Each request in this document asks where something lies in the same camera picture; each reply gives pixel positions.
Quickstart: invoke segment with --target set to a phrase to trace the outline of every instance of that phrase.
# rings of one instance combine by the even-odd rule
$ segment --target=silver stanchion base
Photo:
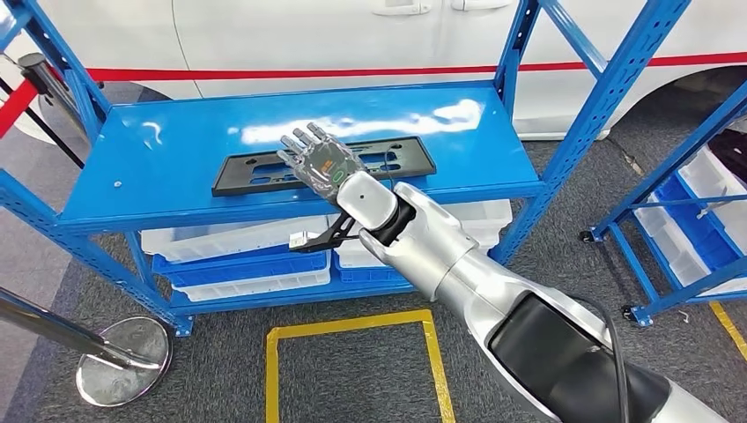
[[[131,317],[109,326],[100,335],[113,345],[159,363],[160,368],[117,369],[84,355],[78,363],[75,383],[86,402],[99,407],[127,404],[152,388],[168,369],[172,342],[164,327],[155,320]]]

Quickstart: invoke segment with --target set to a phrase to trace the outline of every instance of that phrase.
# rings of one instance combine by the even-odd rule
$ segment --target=blue plastic bin
[[[319,271],[328,268],[328,256],[326,251],[292,253],[286,244],[188,263],[169,263],[164,257],[156,255],[152,268],[153,272],[167,277],[174,287],[189,287]]]
[[[655,191],[660,201],[696,198],[679,174],[672,175]],[[682,232],[708,266],[715,271],[742,256],[738,247],[726,234],[721,221],[709,212],[701,219],[698,204],[671,205],[664,207],[677,222]]]
[[[340,273],[344,284],[388,283],[406,281],[404,276],[389,266],[380,267],[340,267],[340,258],[332,254],[332,263]]]

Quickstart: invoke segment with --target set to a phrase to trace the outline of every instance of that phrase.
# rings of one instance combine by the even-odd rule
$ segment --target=white car
[[[187,99],[492,78],[518,0],[40,3],[95,77]],[[608,59],[644,3],[563,2]],[[663,85],[747,66],[745,18],[747,1],[693,0],[600,136]],[[18,59],[35,50],[23,34],[7,54]],[[546,15],[521,70],[515,128],[524,139],[562,138],[594,79]],[[0,75],[13,86],[21,80],[10,62],[0,64]],[[23,116],[17,126],[45,138]]]

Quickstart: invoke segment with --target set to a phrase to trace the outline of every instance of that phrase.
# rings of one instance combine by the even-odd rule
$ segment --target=plastic storage bin
[[[488,247],[481,247],[480,253],[488,254]],[[340,264],[340,256],[332,255],[332,262],[335,269],[340,274],[340,280],[344,284],[359,283],[388,283],[393,281],[405,281],[406,279],[398,271],[389,266],[381,264],[378,260],[378,266],[372,267],[343,267]]]
[[[734,176],[707,146],[701,148],[678,173],[697,197],[747,194],[744,182]],[[724,232],[742,254],[747,254],[747,201],[732,201],[710,212],[718,217]]]
[[[649,197],[649,202],[694,198],[679,175],[670,177]],[[669,262],[682,286],[709,275],[736,260],[741,252],[724,231],[713,211],[700,219],[696,204],[641,208],[639,222]],[[747,290],[747,278],[734,278],[699,296]]]
[[[191,301],[267,293],[329,283],[330,252],[291,253],[287,245],[191,263],[153,258],[153,271]]]
[[[648,198],[649,203],[657,201],[656,194]],[[669,262],[680,284],[688,286],[710,273],[690,240],[663,207],[640,208],[633,213]]]
[[[153,229],[142,232],[142,244],[146,253],[161,255],[172,263],[184,263],[287,244],[293,233],[321,234],[326,230],[327,218],[312,216]]]
[[[480,201],[475,203],[447,204],[443,206],[449,213],[462,222],[464,231],[480,243],[481,249],[487,251],[499,242],[499,231],[511,223],[513,215],[508,200]],[[337,216],[330,216],[334,221]],[[356,234],[360,225],[356,224],[351,234]],[[345,241],[335,249],[339,257],[340,268],[382,267],[383,263],[363,247],[360,241]]]

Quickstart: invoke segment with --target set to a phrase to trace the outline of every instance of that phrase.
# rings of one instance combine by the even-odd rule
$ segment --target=red stripe
[[[696,64],[747,63],[747,51],[711,55],[668,56],[651,59],[648,66],[686,66]],[[582,62],[530,63],[520,71],[575,71],[586,69]],[[98,81],[175,81],[185,79],[266,79],[381,77],[393,75],[449,75],[489,73],[495,66],[450,66],[434,68],[325,69],[325,70],[161,70],[161,69],[89,69]]]
[[[16,119],[28,108],[29,103],[36,98],[36,94],[36,88],[27,79],[11,93],[0,108],[0,137],[8,132]]]

